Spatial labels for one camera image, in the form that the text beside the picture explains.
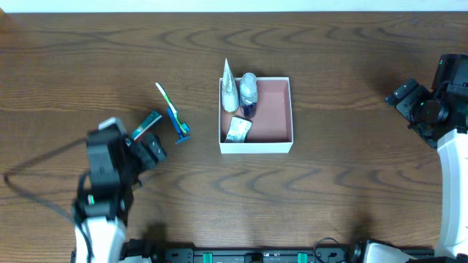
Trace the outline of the clear bottle with blue liquid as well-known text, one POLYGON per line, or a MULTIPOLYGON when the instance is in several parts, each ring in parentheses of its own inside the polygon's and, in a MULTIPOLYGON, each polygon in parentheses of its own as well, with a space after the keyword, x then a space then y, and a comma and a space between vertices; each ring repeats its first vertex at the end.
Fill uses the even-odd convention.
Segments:
POLYGON ((247 72, 240 81, 240 106, 245 118, 253 118, 257 111, 257 77, 247 72))

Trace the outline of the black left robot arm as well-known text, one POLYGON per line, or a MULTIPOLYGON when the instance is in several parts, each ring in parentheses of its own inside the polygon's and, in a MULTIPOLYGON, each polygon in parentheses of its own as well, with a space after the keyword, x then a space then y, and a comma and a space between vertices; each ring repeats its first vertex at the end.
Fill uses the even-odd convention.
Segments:
POLYGON ((140 174, 167 158, 159 138, 133 140, 113 124, 88 133, 89 171, 81 176, 72 204, 76 262, 119 262, 127 239, 134 186, 140 174))

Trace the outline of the white patterned cream tube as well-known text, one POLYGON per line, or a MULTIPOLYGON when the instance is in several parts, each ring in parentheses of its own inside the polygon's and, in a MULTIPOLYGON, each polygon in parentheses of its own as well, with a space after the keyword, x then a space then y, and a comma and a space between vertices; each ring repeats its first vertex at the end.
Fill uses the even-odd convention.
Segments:
POLYGON ((227 59, 224 61, 221 92, 223 110, 228 113, 235 113, 239 108, 239 95, 235 84, 235 78, 233 77, 233 73, 227 59))

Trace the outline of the green soap bar package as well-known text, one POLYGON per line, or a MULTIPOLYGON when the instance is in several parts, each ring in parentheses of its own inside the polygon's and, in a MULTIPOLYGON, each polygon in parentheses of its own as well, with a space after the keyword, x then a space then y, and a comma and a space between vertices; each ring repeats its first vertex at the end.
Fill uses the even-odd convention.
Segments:
POLYGON ((239 117, 232 117, 225 143, 244 143, 252 127, 252 122, 239 117))

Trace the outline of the green white toothpaste tube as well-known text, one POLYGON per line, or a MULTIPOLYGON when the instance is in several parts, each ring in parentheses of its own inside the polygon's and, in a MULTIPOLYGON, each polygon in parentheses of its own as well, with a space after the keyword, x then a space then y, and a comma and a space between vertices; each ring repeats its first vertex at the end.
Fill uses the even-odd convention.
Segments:
POLYGON ((151 112, 147 118, 131 133, 132 140, 138 140, 145 132, 147 132, 162 116, 157 112, 151 112))

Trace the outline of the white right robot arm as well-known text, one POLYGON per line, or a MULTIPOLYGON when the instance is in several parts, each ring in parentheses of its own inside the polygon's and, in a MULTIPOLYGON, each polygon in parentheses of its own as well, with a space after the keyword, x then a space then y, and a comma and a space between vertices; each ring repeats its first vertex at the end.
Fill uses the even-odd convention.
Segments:
POLYGON ((381 241, 356 245, 350 262, 467 261, 467 56, 440 57, 433 83, 414 79, 400 85, 386 103, 438 153, 442 168, 442 222, 434 251, 405 250, 381 241))

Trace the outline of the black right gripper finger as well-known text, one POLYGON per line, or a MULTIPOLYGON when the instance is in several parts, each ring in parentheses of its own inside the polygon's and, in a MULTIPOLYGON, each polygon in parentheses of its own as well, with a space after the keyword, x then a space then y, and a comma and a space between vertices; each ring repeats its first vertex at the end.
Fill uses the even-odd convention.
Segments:
POLYGON ((394 107, 401 102, 407 95, 411 94, 419 83, 415 79, 408 79, 401 84, 390 96, 385 99, 388 106, 394 107))
POLYGON ((413 122, 413 110, 420 106, 422 102, 427 100, 430 95, 429 91, 422 85, 419 85, 411 94, 407 95, 401 102, 396 105, 396 109, 403 117, 413 122))

